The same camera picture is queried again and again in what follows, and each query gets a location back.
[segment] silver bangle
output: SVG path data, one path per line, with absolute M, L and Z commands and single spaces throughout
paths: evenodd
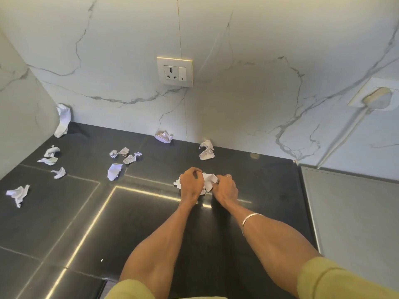
M 242 225 L 242 227 L 241 227 L 241 232 L 242 232 L 242 234 L 243 234 L 244 237 L 245 237 L 245 235 L 244 235 L 244 224 L 245 224 L 245 222 L 247 221 L 247 219 L 248 219 L 249 217 L 254 216 L 254 215 L 262 215 L 262 214 L 259 214 L 259 213 L 252 213 L 252 214 L 248 215 L 248 216 L 244 219 L 243 225 Z

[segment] forearm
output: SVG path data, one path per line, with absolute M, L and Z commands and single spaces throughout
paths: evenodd
M 120 281 L 138 280 L 157 299 L 166 298 L 190 211 L 191 206 L 180 204 L 162 226 L 142 241 L 127 259 Z
M 226 208 L 240 228 L 253 213 L 237 204 L 228 204 Z M 272 280 L 298 297 L 297 281 L 303 265 L 320 256 L 309 241 L 287 224 L 260 215 L 246 221 L 244 235 Z

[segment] human hand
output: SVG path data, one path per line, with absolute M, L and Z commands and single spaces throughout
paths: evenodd
M 180 204 L 193 207 L 197 203 L 204 186 L 201 169 L 195 167 L 188 169 L 180 175 L 180 184 L 182 186 L 182 200 Z
M 219 183 L 212 183 L 213 195 L 228 210 L 230 206 L 238 204 L 238 189 L 230 174 L 226 174 L 225 176 L 217 175 L 217 178 L 219 179 Z

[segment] paper scrap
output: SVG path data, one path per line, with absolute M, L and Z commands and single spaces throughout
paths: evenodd
M 208 148 L 207 150 L 202 151 L 202 153 L 200 154 L 199 159 L 202 160 L 202 161 L 205 161 L 207 159 L 211 159 L 211 158 L 214 158 L 214 157 L 215 157 L 215 155 L 213 154 L 212 149 Z
M 25 188 L 19 186 L 15 190 L 8 190 L 6 192 L 6 195 L 11 196 L 11 198 L 13 198 L 15 200 L 17 208 L 20 208 L 23 198 L 26 196 L 28 189 L 29 189 L 29 185 L 26 185 Z
M 124 157 L 126 157 L 129 154 L 129 149 L 125 147 L 122 150 L 120 150 L 118 154 L 122 154 Z
M 136 161 L 136 157 L 137 156 L 141 156 L 141 153 L 140 152 L 135 152 L 134 153 L 134 156 L 133 155 L 129 155 L 129 156 L 127 156 L 124 160 L 123 160 L 123 162 L 125 163 L 125 164 L 130 164 L 130 163 L 132 163 L 133 161 Z
M 63 167 L 61 167 L 59 171 L 53 170 L 52 172 L 56 173 L 56 175 L 54 176 L 55 179 L 60 179 L 62 176 L 66 174 L 65 169 Z
M 162 143 L 170 143 L 173 139 L 173 134 L 169 135 L 166 131 L 158 131 L 155 138 Z
M 206 192 L 210 192 L 213 188 L 212 182 L 217 183 L 217 177 L 213 174 L 202 173 L 205 184 L 201 191 L 200 195 L 204 195 Z M 173 185 L 177 186 L 178 189 L 182 189 L 182 185 L 180 184 L 180 177 L 177 181 L 173 183 Z
M 44 153 L 44 157 L 54 157 L 56 152 L 59 152 L 59 148 L 52 145 L 52 147 L 47 149 L 46 153 Z
M 58 104 L 57 111 L 59 114 L 59 125 L 54 132 L 54 136 L 60 138 L 68 132 L 68 125 L 71 121 L 71 109 L 63 104 Z
M 112 151 L 109 153 L 109 156 L 111 156 L 112 158 L 117 157 L 117 155 L 118 155 L 117 150 L 112 150 Z
M 119 172 L 122 170 L 121 163 L 113 163 L 108 169 L 108 179 L 113 181 L 115 178 L 118 177 Z
M 213 145 L 212 145 L 212 143 L 211 143 L 211 140 L 205 140 L 205 141 L 203 141 L 202 143 L 201 143 L 201 145 L 199 146 L 199 148 L 201 149 L 202 147 L 205 147 L 205 148 L 211 148 L 212 150 L 215 150 L 214 148 L 213 148 Z
M 38 163 L 45 163 L 46 165 L 52 166 L 57 162 L 58 158 L 50 157 L 50 158 L 41 158 L 37 162 Z

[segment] person's right arm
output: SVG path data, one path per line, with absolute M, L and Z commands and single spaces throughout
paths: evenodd
M 213 185 L 213 194 L 241 228 L 253 212 L 238 204 L 238 190 L 230 176 L 217 177 L 219 184 Z M 321 256 L 319 252 L 294 228 L 261 215 L 248 218 L 244 236 L 270 278 L 298 298 L 299 274 L 307 261 Z

